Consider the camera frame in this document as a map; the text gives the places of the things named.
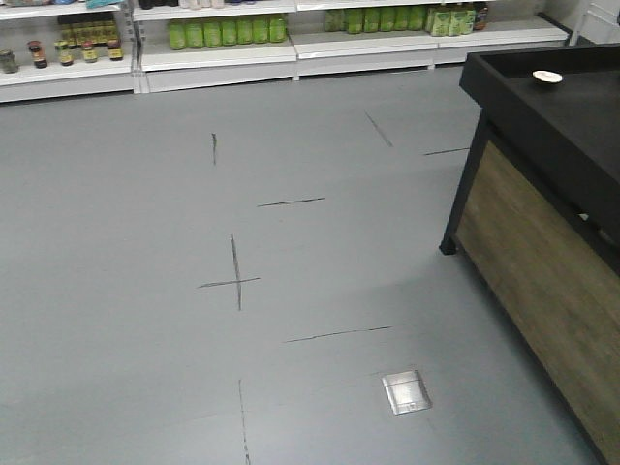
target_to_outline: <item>green bottle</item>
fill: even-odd
[[[269,42],[269,21],[266,15],[254,16],[252,19],[252,38],[255,44]]]
[[[170,48],[173,50],[182,50],[187,47],[185,40],[185,26],[180,19],[173,19],[168,23],[168,34],[170,35]]]
[[[363,29],[364,10],[362,8],[348,8],[345,10],[345,22],[349,34],[359,34]]]
[[[364,11],[364,32],[377,32],[380,18],[381,10],[379,8],[366,8]]]
[[[204,44],[209,48],[222,46],[222,28],[217,19],[208,19],[202,27],[204,30]]]
[[[343,10],[326,10],[323,29],[326,32],[336,32],[343,29],[345,12]]]
[[[189,48],[203,48],[204,35],[202,24],[197,19],[189,20],[185,23],[185,40]]]
[[[274,15],[269,19],[269,41],[284,42],[287,38],[287,23],[282,15]]]
[[[240,16],[236,21],[236,41],[238,44],[252,44],[252,19]]]
[[[421,31],[426,21],[427,7],[424,5],[414,5],[409,11],[409,24],[407,29],[410,31]]]
[[[409,11],[411,7],[408,5],[396,7],[396,20],[394,21],[394,31],[406,31],[409,25]]]
[[[476,22],[476,9],[472,2],[465,6],[465,12],[465,19],[461,24],[461,34],[471,34],[474,31],[474,22]]]
[[[394,30],[396,21],[396,9],[394,7],[381,7],[381,25],[379,28],[384,32]]]
[[[222,24],[222,45],[236,46],[236,21],[230,17],[223,17]]]

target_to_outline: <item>glass jar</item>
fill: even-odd
[[[62,66],[71,66],[74,64],[74,56],[69,50],[69,44],[67,41],[54,42],[56,53],[58,53],[58,61]]]
[[[86,41],[81,45],[81,54],[86,63],[96,63],[97,58],[99,58],[97,49],[91,41]]]
[[[32,61],[35,63],[35,68],[47,68],[47,60],[46,54],[43,51],[43,47],[41,46],[41,42],[39,41],[30,41],[28,43],[28,49],[32,54]]]
[[[2,72],[6,74],[19,71],[16,56],[13,55],[11,50],[0,50],[0,67],[2,68]]]
[[[123,59],[123,49],[120,47],[119,41],[108,41],[108,57],[111,61]]]

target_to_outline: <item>store shelf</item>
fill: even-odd
[[[105,53],[105,49],[101,49],[100,53]],[[96,63],[85,63],[83,60],[78,59],[72,66],[62,66],[60,63],[51,61],[47,68],[41,70],[34,67],[30,55],[22,53],[17,57],[17,61],[21,63],[19,71],[13,74],[0,75],[0,87],[30,82],[49,82],[60,79],[130,74],[132,71],[131,45],[123,47],[123,53],[125,56],[121,61],[111,61],[106,56],[100,56]]]
[[[568,33],[544,19],[532,16],[514,21],[489,22],[482,31],[466,36],[439,37],[439,48],[500,46],[547,41],[565,41]]]
[[[437,40],[422,31],[291,33],[300,60],[437,48]]]
[[[296,53],[291,42],[281,44],[250,44],[171,50],[168,44],[149,42],[142,46],[141,69],[145,72],[214,68],[265,63],[295,62]]]
[[[458,1],[462,0],[446,0],[445,3],[457,3]],[[433,3],[428,0],[296,0],[295,2],[299,12],[340,8],[388,7],[393,5],[428,5]]]
[[[0,6],[0,20],[25,19],[30,17],[79,15],[82,13],[117,12],[120,5],[106,5],[100,8],[87,9],[84,2],[70,5],[45,5],[42,7],[7,7]]]
[[[227,3],[224,8],[202,8],[200,10],[189,10],[179,7],[155,7],[151,10],[136,8],[134,10],[134,20],[154,21],[190,17],[272,15],[275,13],[292,13],[294,11],[294,0],[259,0],[254,4],[242,3],[231,5]]]

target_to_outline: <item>product on shelf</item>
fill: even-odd
[[[448,7],[439,7],[436,9],[430,35],[436,37],[447,36],[450,28],[451,16],[451,10]]]
[[[54,43],[54,48],[56,48],[58,61],[62,66],[71,66],[74,64],[74,56],[69,50],[69,44],[67,44],[67,41],[56,41]]]
[[[60,36],[69,48],[79,48],[84,42],[104,47],[108,41],[120,41],[114,15],[109,12],[58,17]]]
[[[198,19],[191,19],[185,23],[185,40],[189,48],[204,47],[202,24]]]
[[[187,47],[185,39],[185,25],[180,19],[172,19],[168,23],[168,34],[170,37],[170,48],[173,50],[182,50]]]
[[[287,37],[283,15],[210,17],[204,20],[172,19],[168,22],[170,48],[216,48],[245,44],[284,42]]]
[[[394,30],[396,20],[396,9],[394,7],[381,7],[381,20],[379,30],[389,32]]]
[[[43,50],[43,46],[39,41],[30,41],[28,43],[28,49],[32,54],[32,61],[34,61],[35,67],[42,69],[47,67],[46,54]]]
[[[435,11],[437,10],[436,6],[428,7],[428,11],[426,12],[426,21],[424,22],[424,30],[428,33],[433,29],[433,21],[435,20]]]
[[[236,21],[236,41],[239,44],[252,44],[252,19],[240,16]]]
[[[236,46],[236,21],[231,17],[222,18],[222,45]]]
[[[366,8],[364,11],[364,32],[377,32],[381,20],[381,10],[376,7]]]
[[[363,29],[363,22],[363,8],[348,8],[345,10],[345,27],[349,34],[359,34]]]
[[[222,46],[222,28],[217,19],[208,19],[204,22],[204,44],[209,48]]]
[[[85,41],[81,45],[81,55],[86,63],[97,63],[99,54],[95,45],[91,41]]]
[[[474,21],[474,30],[481,31],[486,27],[486,16],[488,15],[488,4],[486,2],[474,2],[476,9],[476,20]]]
[[[265,15],[257,15],[252,18],[252,39],[255,44],[269,42],[269,21]]]
[[[2,72],[6,74],[19,71],[16,56],[13,54],[12,50],[0,50],[0,67],[2,68]]]
[[[409,11],[409,24],[407,29],[410,31],[421,31],[426,21],[427,7],[424,5],[414,5]]]
[[[269,19],[269,41],[284,42],[287,38],[287,23],[282,15],[274,15]]]
[[[345,12],[344,10],[326,10],[323,28],[326,32],[336,32],[344,30]]]
[[[456,7],[452,7],[449,14],[448,35],[459,36],[461,34],[461,29],[463,28],[463,22],[465,22],[467,17],[467,11],[458,5]]]
[[[120,46],[120,41],[111,40],[108,41],[108,58],[111,61],[121,61],[123,59],[123,49]]]
[[[409,11],[411,7],[401,5],[396,7],[396,19],[394,20],[394,31],[406,31],[409,25]]]

